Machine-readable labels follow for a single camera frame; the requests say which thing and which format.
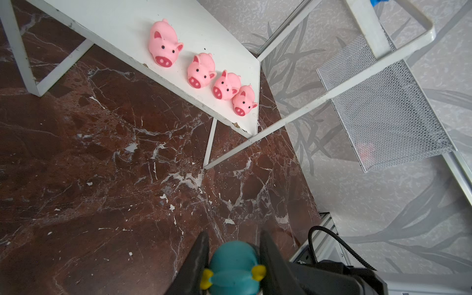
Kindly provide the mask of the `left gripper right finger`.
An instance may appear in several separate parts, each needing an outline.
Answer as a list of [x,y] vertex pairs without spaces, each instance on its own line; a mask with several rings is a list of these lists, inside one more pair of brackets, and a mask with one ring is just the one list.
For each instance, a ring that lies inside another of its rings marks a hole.
[[267,269],[261,281],[263,295],[304,295],[283,259],[268,231],[261,231],[259,242],[260,261]]

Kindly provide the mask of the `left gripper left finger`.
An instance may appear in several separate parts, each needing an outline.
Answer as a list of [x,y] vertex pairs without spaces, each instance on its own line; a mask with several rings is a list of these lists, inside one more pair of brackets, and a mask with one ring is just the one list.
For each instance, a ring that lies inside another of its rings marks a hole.
[[200,289],[204,269],[209,261],[209,236],[203,231],[195,240],[189,254],[165,295],[205,295]]

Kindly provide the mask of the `teal hooded Doraemon figure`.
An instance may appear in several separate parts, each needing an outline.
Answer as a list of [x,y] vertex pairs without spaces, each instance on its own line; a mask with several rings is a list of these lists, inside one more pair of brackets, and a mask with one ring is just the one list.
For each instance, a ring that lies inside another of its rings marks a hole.
[[200,289],[211,295],[257,295],[267,269],[247,242],[221,245],[202,274]]

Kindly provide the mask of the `pink pig toy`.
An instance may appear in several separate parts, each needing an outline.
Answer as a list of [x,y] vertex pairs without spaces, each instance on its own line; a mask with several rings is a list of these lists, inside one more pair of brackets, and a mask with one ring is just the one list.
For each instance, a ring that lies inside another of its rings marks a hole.
[[258,104],[255,102],[255,93],[252,86],[242,86],[240,91],[232,99],[232,104],[234,112],[242,117],[257,108]]
[[161,67],[170,68],[178,60],[184,44],[178,42],[176,31],[167,19],[155,22],[151,28],[148,50]]
[[212,54],[197,54],[188,66],[188,82],[195,89],[204,88],[216,77],[215,70]]
[[242,87],[241,80],[241,76],[224,70],[221,77],[216,80],[213,86],[213,96],[219,100],[231,100],[239,93]]

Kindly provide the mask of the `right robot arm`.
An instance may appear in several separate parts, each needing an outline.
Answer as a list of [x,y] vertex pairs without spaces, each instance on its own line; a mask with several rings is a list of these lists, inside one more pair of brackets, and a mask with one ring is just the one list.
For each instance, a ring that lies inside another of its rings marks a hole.
[[317,264],[288,263],[307,295],[387,295],[387,283],[375,271],[329,260]]

